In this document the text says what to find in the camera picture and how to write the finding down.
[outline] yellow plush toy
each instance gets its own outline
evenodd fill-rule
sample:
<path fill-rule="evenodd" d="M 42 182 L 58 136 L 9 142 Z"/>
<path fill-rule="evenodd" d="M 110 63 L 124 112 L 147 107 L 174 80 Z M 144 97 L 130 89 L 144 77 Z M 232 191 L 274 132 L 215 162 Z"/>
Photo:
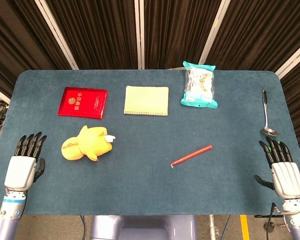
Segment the yellow plush toy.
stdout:
<path fill-rule="evenodd" d="M 105 127 L 88 128 L 84 126 L 79 135 L 67 139 L 61 147 L 62 155 L 68 160 L 78 160 L 86 155 L 92 161 L 112 149 L 111 143 L 116 139 L 108 135 Z"/>

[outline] red marker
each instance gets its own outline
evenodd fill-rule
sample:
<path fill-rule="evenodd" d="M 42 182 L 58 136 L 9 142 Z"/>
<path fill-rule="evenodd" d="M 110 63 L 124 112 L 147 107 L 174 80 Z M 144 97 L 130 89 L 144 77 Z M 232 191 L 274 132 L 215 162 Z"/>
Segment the red marker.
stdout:
<path fill-rule="evenodd" d="M 194 151 L 194 152 L 192 152 L 192 153 L 190 153 L 190 154 L 188 154 L 188 155 L 186 155 L 186 156 L 184 156 L 182 158 L 179 158 L 178 160 L 175 160 L 175 161 L 173 161 L 171 163 L 171 168 L 174 168 L 174 165 L 178 165 L 180 163 L 183 163 L 184 161 L 187 161 L 188 159 L 190 159 L 190 158 L 192 158 L 194 156 L 197 156 L 198 154 L 202 154 L 202 153 L 204 153 L 204 152 L 206 152 L 206 151 L 208 151 L 210 149 L 212 149 L 212 145 L 205 146 L 205 147 L 203 147 L 203 148 L 201 148 L 201 149 L 199 149 L 197 151 Z"/>

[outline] metal ladle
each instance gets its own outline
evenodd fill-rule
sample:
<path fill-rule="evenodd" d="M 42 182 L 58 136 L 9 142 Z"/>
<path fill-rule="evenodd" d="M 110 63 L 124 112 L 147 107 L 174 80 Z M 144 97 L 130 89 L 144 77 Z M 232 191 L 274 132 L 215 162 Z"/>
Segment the metal ladle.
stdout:
<path fill-rule="evenodd" d="M 262 101 L 263 101 L 263 109 L 264 109 L 264 117 L 265 117 L 265 126 L 262 131 L 270 136 L 278 136 L 279 133 L 275 130 L 272 130 L 268 127 L 268 113 L 267 113 L 267 92 L 265 89 L 262 89 Z"/>

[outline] gold emblem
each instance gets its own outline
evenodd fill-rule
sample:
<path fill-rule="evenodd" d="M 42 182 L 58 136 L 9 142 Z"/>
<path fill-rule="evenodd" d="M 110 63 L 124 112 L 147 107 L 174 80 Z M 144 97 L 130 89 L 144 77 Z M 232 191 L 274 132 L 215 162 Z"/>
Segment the gold emblem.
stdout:
<path fill-rule="evenodd" d="M 70 97 L 68 100 L 68 104 L 75 104 L 76 99 L 74 97 Z"/>

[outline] yellow stripe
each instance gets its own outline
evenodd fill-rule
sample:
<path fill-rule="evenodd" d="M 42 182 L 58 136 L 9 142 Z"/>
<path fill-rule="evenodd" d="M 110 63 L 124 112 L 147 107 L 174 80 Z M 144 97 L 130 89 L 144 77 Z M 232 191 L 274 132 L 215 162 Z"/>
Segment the yellow stripe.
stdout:
<path fill-rule="evenodd" d="M 247 215 L 240 215 L 241 229 L 242 229 L 242 238 L 243 240 L 250 240 Z"/>

